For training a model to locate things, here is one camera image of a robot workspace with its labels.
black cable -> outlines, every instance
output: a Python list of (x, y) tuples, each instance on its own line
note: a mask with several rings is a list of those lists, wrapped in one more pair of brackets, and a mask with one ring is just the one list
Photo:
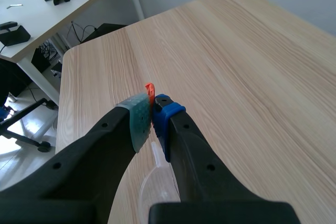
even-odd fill
[(71, 22), (72, 28), (73, 28), (73, 30), (74, 30), (74, 32), (75, 32), (75, 35), (76, 35), (76, 37), (77, 37), (77, 39), (78, 39), (79, 43), (81, 43), (82, 41), (79, 39), (79, 37), (78, 37), (78, 35), (77, 35), (77, 32), (76, 32), (76, 29), (75, 29), (75, 27), (74, 27), (74, 25), (73, 25), (73, 24), (74, 24), (74, 23), (73, 23), (73, 22)]
[(84, 29), (83, 29), (83, 34), (82, 34), (82, 39), (80, 40), (81, 42), (83, 41), (83, 38), (84, 38), (84, 32), (85, 32), (85, 29), (86, 29), (87, 27), (89, 27), (89, 26), (92, 26), (92, 27), (94, 28), (95, 31), (97, 30), (97, 29), (95, 28), (95, 26), (93, 26), (93, 25), (87, 25), (86, 27), (84, 27)]
[(0, 54), (1, 54), (2, 50), (4, 50), (5, 47), (6, 47), (6, 45), (4, 45), (4, 46), (2, 47), (2, 49), (0, 50)]

green textured gripper pad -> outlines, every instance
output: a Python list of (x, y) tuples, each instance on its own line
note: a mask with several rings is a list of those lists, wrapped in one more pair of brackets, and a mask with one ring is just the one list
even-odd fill
[(151, 129), (150, 102), (146, 93), (140, 93), (127, 98), (117, 107), (130, 111), (130, 132), (133, 148), (138, 153), (149, 137)]

wooden table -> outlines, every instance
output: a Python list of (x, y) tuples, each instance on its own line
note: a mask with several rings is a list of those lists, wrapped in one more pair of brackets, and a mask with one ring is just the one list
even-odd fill
[[(68, 51), (57, 151), (151, 81), (250, 190), (291, 203), (302, 223), (334, 224), (335, 53), (334, 37), (266, 0), (187, 3)], [(111, 223), (139, 222), (153, 139), (124, 174)]]

